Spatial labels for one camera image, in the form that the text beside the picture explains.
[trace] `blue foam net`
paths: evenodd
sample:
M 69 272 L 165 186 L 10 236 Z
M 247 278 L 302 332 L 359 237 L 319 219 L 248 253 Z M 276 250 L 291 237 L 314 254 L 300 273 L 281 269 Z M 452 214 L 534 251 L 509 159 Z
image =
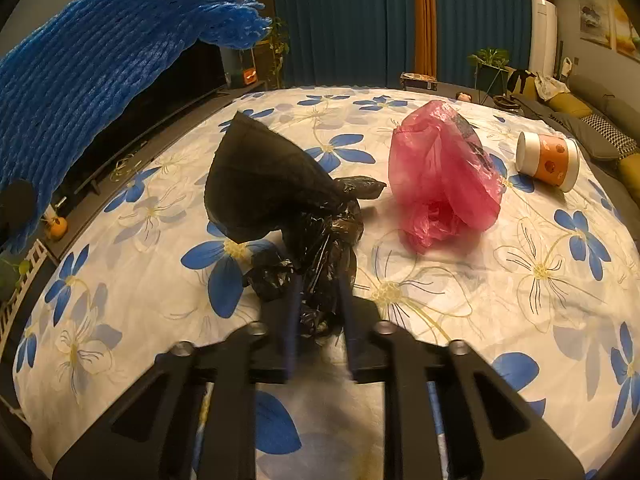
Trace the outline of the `blue foam net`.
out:
M 18 251 L 93 138 L 197 39 L 249 48 L 257 0 L 75 0 L 0 60 L 0 189 L 18 178 L 37 212 Z

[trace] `paper cup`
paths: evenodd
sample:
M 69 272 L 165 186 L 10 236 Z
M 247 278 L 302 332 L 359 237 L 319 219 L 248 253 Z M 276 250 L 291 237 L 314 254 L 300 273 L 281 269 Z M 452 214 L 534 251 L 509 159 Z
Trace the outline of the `paper cup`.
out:
M 516 152 L 516 170 L 567 193 L 578 180 L 578 145 L 571 139 L 521 132 Z

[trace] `black plastic bag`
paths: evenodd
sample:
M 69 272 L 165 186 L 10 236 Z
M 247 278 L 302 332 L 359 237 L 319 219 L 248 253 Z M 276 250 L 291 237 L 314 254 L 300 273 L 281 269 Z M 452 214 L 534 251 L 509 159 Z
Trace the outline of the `black plastic bag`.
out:
M 216 152 L 205 188 L 209 219 L 236 243 L 282 231 L 288 259 L 257 253 L 245 275 L 262 301 L 279 298 L 293 272 L 303 277 L 303 334 L 340 328 L 338 277 L 356 275 L 353 246 L 364 230 L 358 199 L 386 184 L 366 176 L 332 179 L 290 140 L 238 112 Z

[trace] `metal bolt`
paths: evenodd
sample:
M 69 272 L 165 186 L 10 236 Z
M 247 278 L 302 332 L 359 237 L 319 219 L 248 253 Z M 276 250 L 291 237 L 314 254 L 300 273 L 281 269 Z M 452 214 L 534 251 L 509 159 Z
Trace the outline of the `metal bolt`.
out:
M 375 326 L 376 332 L 382 335 L 390 335 L 395 332 L 397 328 L 398 327 L 390 321 L 379 321 Z
M 178 357 L 187 357 L 193 354 L 195 347 L 188 341 L 180 341 L 171 348 L 171 353 Z
M 249 334 L 255 336 L 265 335 L 268 332 L 267 326 L 264 323 L 260 323 L 259 321 L 249 323 L 247 327 L 249 329 Z
M 449 344 L 451 352 L 455 355 L 466 355 L 469 353 L 469 345 L 464 341 L 457 339 Z

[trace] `teal curtain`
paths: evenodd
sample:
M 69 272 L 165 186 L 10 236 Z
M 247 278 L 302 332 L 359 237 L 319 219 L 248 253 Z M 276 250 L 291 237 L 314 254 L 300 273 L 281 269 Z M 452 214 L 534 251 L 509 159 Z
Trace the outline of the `teal curtain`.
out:
M 414 0 L 275 0 L 287 85 L 399 88 L 414 66 Z
M 510 66 L 529 67 L 531 0 L 436 0 L 438 80 L 473 87 L 467 56 L 506 48 Z

